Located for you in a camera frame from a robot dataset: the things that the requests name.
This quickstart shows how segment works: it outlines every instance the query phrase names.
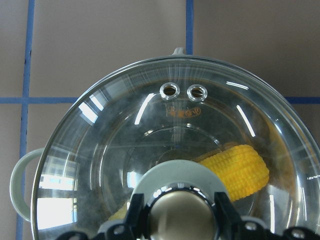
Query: gray tile floor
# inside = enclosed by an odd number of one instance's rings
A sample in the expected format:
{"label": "gray tile floor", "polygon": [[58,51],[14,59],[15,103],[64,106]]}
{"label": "gray tile floor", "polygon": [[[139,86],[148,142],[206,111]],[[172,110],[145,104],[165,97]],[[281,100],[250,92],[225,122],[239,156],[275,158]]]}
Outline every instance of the gray tile floor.
{"label": "gray tile floor", "polygon": [[[22,96],[27,13],[28,1],[1,2],[0,232],[7,240],[32,239],[29,223],[16,238],[8,190],[19,158],[22,105],[4,101]],[[318,1],[194,1],[193,53],[239,65],[286,97],[320,97],[319,13]],[[104,75],[185,43],[185,0],[36,0],[29,95],[78,97]],[[27,152],[46,144],[70,105],[28,106]],[[319,105],[294,107],[320,143]],[[27,201],[36,164],[26,171]]]}

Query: pot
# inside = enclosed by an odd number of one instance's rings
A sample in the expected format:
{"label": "pot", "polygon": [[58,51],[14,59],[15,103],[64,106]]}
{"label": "pot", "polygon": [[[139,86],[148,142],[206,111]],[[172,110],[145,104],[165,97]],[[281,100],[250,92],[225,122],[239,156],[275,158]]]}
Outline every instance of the pot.
{"label": "pot", "polygon": [[[56,239],[68,231],[92,238],[130,202],[154,166],[196,162],[237,145],[258,152],[269,178],[262,189],[236,200],[235,209],[261,219],[276,234],[290,226],[319,233],[320,151],[306,126],[284,97],[254,74],[193,55],[136,62],[94,84],[45,148],[18,162],[11,199],[26,220],[31,216],[34,239]],[[36,155],[41,158],[29,210],[16,181]]]}

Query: yellow corn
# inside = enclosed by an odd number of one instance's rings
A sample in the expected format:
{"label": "yellow corn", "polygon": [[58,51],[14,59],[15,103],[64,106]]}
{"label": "yellow corn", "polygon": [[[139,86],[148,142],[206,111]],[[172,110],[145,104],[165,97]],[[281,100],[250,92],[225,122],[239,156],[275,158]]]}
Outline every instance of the yellow corn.
{"label": "yellow corn", "polygon": [[199,162],[213,171],[236,201],[262,189],[269,170],[261,156],[249,145],[233,146]]}

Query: transparent pot lid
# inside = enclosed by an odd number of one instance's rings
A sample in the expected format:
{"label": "transparent pot lid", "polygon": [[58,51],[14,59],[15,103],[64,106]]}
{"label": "transparent pot lid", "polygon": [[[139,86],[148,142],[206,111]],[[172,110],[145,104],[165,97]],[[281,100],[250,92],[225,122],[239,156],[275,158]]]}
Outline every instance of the transparent pot lid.
{"label": "transparent pot lid", "polygon": [[319,233],[319,148],[286,100],[255,75],[225,62],[185,55],[126,66],[71,107],[48,141],[32,197],[35,238],[97,234],[128,201],[142,176],[169,160],[247,144],[269,181],[237,200],[241,215],[273,232]]}

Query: cooking pot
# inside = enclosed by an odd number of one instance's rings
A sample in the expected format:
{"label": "cooking pot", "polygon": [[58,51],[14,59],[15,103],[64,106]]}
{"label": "cooking pot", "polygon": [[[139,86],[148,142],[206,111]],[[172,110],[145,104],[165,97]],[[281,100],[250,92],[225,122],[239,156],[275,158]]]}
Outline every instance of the cooking pot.
{"label": "cooking pot", "polygon": [[[69,109],[45,148],[17,163],[11,199],[26,220],[31,215],[35,239],[68,231],[92,238],[130,202],[153,167],[237,145],[258,152],[269,179],[236,200],[235,209],[276,234],[290,226],[320,232],[320,151],[297,113],[254,74],[180,53],[133,63],[98,81]],[[17,182],[39,155],[29,210]]]}

